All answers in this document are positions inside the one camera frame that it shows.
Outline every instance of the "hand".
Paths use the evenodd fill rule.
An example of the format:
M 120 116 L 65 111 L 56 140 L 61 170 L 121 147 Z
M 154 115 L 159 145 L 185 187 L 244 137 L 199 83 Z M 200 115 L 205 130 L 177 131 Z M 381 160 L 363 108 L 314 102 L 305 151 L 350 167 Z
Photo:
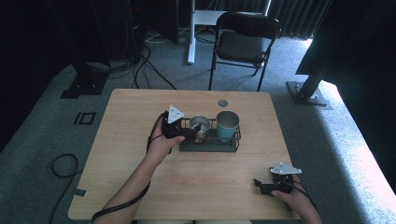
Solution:
M 183 136 L 177 136 L 170 139 L 167 139 L 165 136 L 163 136 L 163 131 L 161 128 L 162 123 L 163 118 L 160 118 L 151 136 L 151 143 L 149 144 L 148 152 L 144 159 L 152 163 L 156 167 L 163 162 L 163 159 L 166 157 L 166 155 L 168 155 L 169 150 L 174 145 L 184 141 Z
M 293 180 L 300 183 L 300 179 L 297 175 L 292 175 Z M 301 185 L 294 182 L 294 187 L 304 191 Z M 279 190 L 273 190 L 271 193 L 284 203 L 288 204 L 289 207 L 300 215 L 304 223 L 307 224 L 317 224 L 321 223 L 320 217 L 314 205 L 309 201 L 309 199 L 303 195 L 299 190 L 293 189 L 290 194 L 284 193 Z

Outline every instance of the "white triangular tracker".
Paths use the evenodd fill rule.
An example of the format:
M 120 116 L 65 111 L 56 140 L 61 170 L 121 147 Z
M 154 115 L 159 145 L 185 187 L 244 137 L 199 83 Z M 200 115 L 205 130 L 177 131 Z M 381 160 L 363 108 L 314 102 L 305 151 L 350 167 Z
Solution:
M 271 173 L 273 174 L 278 174 L 278 175 L 297 175 L 302 173 L 303 171 L 301 171 L 301 169 L 298 168 L 294 168 L 290 165 L 287 165 L 283 162 L 280 162 L 278 166 L 273 167 L 271 169 Z
M 168 123 L 173 123 L 178 119 L 181 119 L 184 117 L 184 113 L 178 110 L 176 107 L 173 105 L 169 106 L 169 115 L 168 115 Z

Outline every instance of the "black chair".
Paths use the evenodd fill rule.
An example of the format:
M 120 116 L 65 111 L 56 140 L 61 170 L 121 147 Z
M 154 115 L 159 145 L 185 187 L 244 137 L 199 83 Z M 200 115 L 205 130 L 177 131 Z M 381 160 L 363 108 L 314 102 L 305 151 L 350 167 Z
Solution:
M 262 66 L 262 76 L 257 88 L 257 91 L 260 91 L 271 47 L 279 33 L 280 23 L 277 19 L 238 12 L 222 14 L 216 22 L 216 40 L 210 70 L 209 90 L 212 90 L 213 71 L 216 70 L 216 63 L 224 63 L 255 68 L 253 76 L 256 76 Z

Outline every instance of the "black wire basket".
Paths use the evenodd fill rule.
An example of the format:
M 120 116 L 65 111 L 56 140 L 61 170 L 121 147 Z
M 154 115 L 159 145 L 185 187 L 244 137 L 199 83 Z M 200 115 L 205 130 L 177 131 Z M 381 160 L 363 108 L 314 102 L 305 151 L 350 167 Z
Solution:
M 182 119 L 182 128 L 190 128 L 191 119 Z M 195 152 L 236 152 L 241 140 L 241 130 L 236 126 L 232 138 L 221 139 L 217 137 L 217 121 L 209 119 L 210 127 L 205 132 L 205 137 L 197 135 L 192 139 L 186 139 L 180 143 L 180 151 Z

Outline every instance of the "desk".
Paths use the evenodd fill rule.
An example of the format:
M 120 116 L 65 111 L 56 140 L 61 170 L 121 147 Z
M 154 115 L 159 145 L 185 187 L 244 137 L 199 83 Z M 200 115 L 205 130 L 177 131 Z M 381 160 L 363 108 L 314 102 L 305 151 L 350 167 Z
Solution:
M 227 107 L 218 106 L 226 100 Z M 281 201 L 260 195 L 253 178 L 272 183 L 268 169 L 291 164 L 271 97 L 247 91 L 114 90 L 78 189 L 72 219 L 90 219 L 144 158 L 154 121 L 174 105 L 185 118 L 232 110 L 242 138 L 236 152 L 180 152 L 174 147 L 151 179 L 136 219 L 289 219 Z
M 262 15 L 267 16 L 271 0 L 265 0 Z M 195 62 L 195 25 L 216 25 L 216 21 L 225 11 L 195 10 L 195 0 L 191 0 L 191 36 L 189 47 L 189 64 Z

